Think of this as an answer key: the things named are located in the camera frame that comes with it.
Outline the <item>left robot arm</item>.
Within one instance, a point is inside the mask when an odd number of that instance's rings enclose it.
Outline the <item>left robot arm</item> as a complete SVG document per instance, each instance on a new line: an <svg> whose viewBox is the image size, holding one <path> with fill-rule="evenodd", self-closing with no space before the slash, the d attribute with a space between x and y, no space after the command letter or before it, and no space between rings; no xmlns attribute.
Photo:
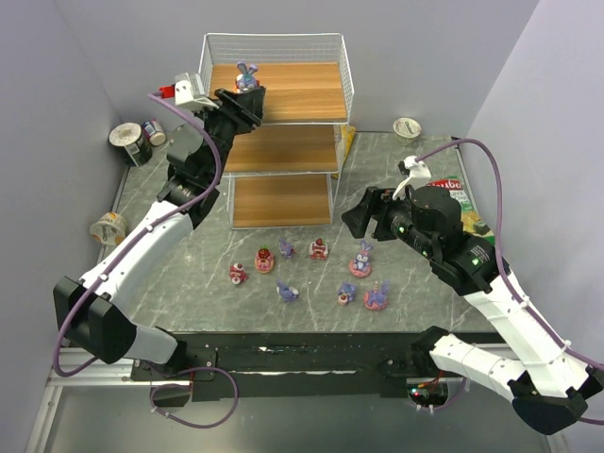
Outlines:
<svg viewBox="0 0 604 453"><path fill-rule="evenodd" d="M90 271L56 284L60 341L68 339L107 364L132 359L169 372L186 366L185 342L132 321L126 304L160 257L210 213L234 139L260 126L265 94L262 86L246 92L218 89L206 106L185 116L187 126L166 151L167 180L145 217Z"/></svg>

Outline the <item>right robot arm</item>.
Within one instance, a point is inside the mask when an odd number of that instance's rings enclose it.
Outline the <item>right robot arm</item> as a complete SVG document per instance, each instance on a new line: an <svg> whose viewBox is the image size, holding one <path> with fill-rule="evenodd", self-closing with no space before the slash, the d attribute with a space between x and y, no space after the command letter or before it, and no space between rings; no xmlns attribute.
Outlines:
<svg viewBox="0 0 604 453"><path fill-rule="evenodd" d="M376 220L375 240L400 240L427 259L432 273L478 310L516 356L497 356L430 327L412 345L419 368L455 373L493 391L545 435L584 421L588 399L603 390L602 370L557 344L527 297L514 299L506 286L515 280L512 270L497 266L492 243L464 231L461 205L447 189L408 186L396 199L390 190L369 187L342 220L356 239Z"/></svg>

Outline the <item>purple bunny red bow toy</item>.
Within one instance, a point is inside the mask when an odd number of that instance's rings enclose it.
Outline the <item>purple bunny red bow toy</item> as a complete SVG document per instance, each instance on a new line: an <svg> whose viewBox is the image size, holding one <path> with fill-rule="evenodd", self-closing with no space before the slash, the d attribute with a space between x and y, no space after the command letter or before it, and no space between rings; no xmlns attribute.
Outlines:
<svg viewBox="0 0 604 453"><path fill-rule="evenodd" d="M285 259L291 259L295 254L294 246L283 238L280 238L278 242L279 253L281 254L281 256Z"/></svg>

